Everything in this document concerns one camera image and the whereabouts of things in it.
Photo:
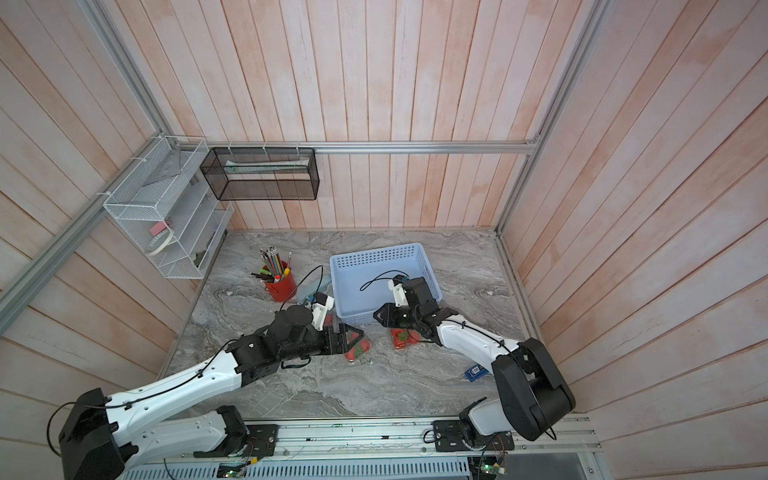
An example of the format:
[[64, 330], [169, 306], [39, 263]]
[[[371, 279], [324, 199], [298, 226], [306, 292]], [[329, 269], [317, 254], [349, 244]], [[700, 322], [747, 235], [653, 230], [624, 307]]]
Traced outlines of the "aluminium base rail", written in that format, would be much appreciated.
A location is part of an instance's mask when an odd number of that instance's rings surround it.
[[224, 429], [210, 415], [164, 422], [140, 431], [139, 451], [126, 463], [143, 465], [251, 460], [331, 461], [385, 458], [467, 457], [505, 462], [513, 455], [596, 453], [602, 446], [590, 421], [568, 416], [553, 436], [535, 441], [515, 431], [469, 439], [455, 417], [252, 420], [233, 451], [219, 452]]

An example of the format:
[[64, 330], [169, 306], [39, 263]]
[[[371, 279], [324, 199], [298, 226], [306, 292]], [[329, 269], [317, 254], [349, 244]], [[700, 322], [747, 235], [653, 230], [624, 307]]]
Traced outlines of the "red metal pencil bucket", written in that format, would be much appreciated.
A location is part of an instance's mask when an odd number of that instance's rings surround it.
[[285, 302], [292, 299], [297, 290], [297, 284], [293, 273], [290, 271], [289, 264], [286, 261], [282, 261], [282, 266], [287, 270], [287, 273], [281, 276], [279, 281], [264, 282], [265, 290], [275, 302]]

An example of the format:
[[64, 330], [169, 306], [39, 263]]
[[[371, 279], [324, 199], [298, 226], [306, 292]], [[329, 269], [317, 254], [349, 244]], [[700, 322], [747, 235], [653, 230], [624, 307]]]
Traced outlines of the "light blue perforated plastic basket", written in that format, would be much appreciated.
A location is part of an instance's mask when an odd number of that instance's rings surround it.
[[373, 313], [394, 296], [387, 282], [396, 275], [423, 277], [433, 295], [443, 295], [426, 252], [420, 243], [333, 255], [330, 258], [334, 309], [337, 317], [353, 326], [374, 321]]

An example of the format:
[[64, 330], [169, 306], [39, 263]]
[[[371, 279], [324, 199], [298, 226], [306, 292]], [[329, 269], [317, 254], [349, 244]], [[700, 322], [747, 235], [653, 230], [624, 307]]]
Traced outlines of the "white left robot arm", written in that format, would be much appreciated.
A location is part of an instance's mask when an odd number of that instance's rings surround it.
[[58, 435], [67, 479], [115, 479], [157, 459], [194, 453], [225, 457], [246, 449], [250, 431], [238, 409], [220, 406], [186, 420], [176, 414], [209, 398], [244, 388], [281, 369], [301, 368], [315, 356], [345, 354], [362, 330], [325, 323], [325, 310], [293, 305], [271, 324], [228, 341], [211, 358], [133, 390], [82, 394]]

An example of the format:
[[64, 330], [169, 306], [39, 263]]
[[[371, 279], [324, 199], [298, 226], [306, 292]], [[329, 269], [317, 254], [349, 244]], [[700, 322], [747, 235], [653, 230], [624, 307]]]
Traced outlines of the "pink sticky note pad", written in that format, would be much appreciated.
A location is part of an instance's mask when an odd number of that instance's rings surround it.
[[163, 231], [167, 230], [169, 227], [170, 227], [170, 224], [168, 222], [159, 221], [159, 222], [156, 222], [153, 226], [150, 227], [149, 233], [152, 236], [157, 236], [160, 233], [162, 233]]

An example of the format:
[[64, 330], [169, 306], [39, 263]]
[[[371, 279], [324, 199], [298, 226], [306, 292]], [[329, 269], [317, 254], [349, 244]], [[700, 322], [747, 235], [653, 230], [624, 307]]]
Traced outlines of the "black mesh wall basket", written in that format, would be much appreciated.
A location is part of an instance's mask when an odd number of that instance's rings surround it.
[[215, 147], [200, 170], [222, 201], [313, 201], [320, 186], [310, 148]]

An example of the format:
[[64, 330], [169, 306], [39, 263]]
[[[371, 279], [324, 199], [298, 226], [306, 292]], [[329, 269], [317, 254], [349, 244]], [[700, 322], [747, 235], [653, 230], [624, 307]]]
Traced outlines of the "clear clamshell container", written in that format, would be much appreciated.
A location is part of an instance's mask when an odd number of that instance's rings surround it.
[[350, 361], [354, 362], [358, 359], [360, 359], [363, 355], [365, 355], [371, 348], [370, 342], [362, 338], [358, 343], [356, 343], [352, 349], [350, 349], [348, 352], [344, 354], [345, 358]]
[[416, 345], [422, 341], [418, 333], [414, 333], [408, 329], [392, 329], [391, 336], [393, 346], [396, 350], [403, 350], [409, 345]]

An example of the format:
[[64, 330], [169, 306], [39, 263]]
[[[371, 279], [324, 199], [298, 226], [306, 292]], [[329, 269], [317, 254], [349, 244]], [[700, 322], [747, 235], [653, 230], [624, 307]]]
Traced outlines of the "blue small card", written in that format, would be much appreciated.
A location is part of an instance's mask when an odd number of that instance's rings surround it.
[[464, 375], [469, 382], [475, 382], [488, 374], [489, 371], [480, 364], [476, 364], [464, 372]]

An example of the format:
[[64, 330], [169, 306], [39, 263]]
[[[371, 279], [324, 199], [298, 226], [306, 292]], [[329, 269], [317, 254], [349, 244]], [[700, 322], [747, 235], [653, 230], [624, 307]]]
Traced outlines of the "white tape roll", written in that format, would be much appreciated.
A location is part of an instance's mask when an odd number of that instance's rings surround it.
[[158, 255], [174, 241], [174, 237], [175, 234], [171, 228], [166, 228], [165, 230], [161, 231], [155, 237], [153, 237], [148, 244], [146, 254], [149, 257]]

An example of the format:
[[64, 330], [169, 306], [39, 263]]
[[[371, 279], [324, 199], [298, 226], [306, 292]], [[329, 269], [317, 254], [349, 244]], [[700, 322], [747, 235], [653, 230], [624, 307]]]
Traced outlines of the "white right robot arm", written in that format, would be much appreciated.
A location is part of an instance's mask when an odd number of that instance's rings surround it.
[[504, 432], [528, 441], [543, 435], [557, 438], [554, 425], [575, 409], [576, 401], [541, 341], [504, 338], [440, 306], [422, 277], [397, 275], [388, 287], [394, 301], [373, 314], [379, 324], [461, 353], [493, 376], [496, 397], [478, 400], [459, 414], [470, 447]]

